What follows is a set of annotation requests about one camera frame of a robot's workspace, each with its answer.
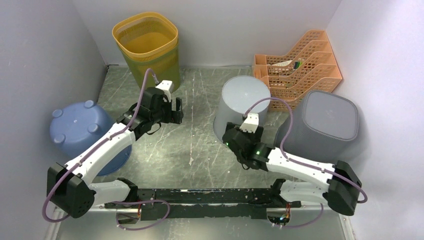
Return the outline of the light grey plastic bin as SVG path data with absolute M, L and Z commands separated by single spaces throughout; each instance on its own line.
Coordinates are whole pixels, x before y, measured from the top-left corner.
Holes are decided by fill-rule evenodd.
M 220 143 L 228 122 L 240 125 L 242 115 L 256 102 L 271 96 L 261 80 L 247 75 L 229 79 L 221 90 L 218 110 L 213 120 L 213 131 Z

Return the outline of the yellow mesh bin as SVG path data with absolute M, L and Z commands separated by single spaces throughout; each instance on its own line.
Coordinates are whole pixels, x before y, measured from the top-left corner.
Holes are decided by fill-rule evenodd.
M 172 50 L 179 40 L 177 27 L 157 12 L 131 16 L 112 29 L 122 53 L 136 61 L 151 61 Z

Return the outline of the dark grey mesh bin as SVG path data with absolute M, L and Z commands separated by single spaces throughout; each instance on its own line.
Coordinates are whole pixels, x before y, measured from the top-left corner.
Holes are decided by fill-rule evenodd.
M 358 109 L 339 95 L 310 91 L 292 113 L 293 123 L 287 118 L 273 142 L 275 147 L 283 143 L 286 153 L 335 164 L 358 135 Z

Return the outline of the blue plastic bin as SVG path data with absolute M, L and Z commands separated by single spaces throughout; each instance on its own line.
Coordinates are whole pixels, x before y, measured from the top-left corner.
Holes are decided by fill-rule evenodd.
M 115 123 L 95 101 L 87 100 L 54 110 L 49 134 L 55 146 L 74 159 L 94 145 Z

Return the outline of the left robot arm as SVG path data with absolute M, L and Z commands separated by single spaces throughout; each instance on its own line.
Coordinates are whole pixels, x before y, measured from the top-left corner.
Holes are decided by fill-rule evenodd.
M 79 218 L 93 206 L 121 204 L 134 207 L 139 200 L 138 187 L 125 178 L 94 183 L 98 173 L 127 147 L 144 135 L 152 135 L 156 124 L 181 124 L 182 100 L 176 98 L 172 109 L 173 83 L 164 80 L 143 92 L 142 99 L 121 115 L 116 123 L 91 147 L 62 166 L 47 171 L 47 196 L 43 204 L 53 203 L 66 214 Z

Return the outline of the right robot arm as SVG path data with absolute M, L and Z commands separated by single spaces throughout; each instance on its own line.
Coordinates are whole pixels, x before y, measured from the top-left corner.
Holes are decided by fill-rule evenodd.
M 311 202 L 325 204 L 345 216 L 354 215 L 357 204 L 361 203 L 362 183 L 347 162 L 323 163 L 283 154 L 278 147 L 271 148 L 261 142 L 262 133 L 260 126 L 255 132 L 247 132 L 239 124 L 228 122 L 222 141 L 243 167 L 300 180 L 287 180 L 270 193 L 270 202 L 275 207 L 282 207 L 287 202 Z

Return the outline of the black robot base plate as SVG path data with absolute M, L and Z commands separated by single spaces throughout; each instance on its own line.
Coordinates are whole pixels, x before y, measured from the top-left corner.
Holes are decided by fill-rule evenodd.
M 141 221 L 169 219 L 249 217 L 266 220 L 270 209 L 299 208 L 300 201 L 287 202 L 275 187 L 269 188 L 140 188 L 142 205 L 105 204 L 121 213 L 140 213 Z

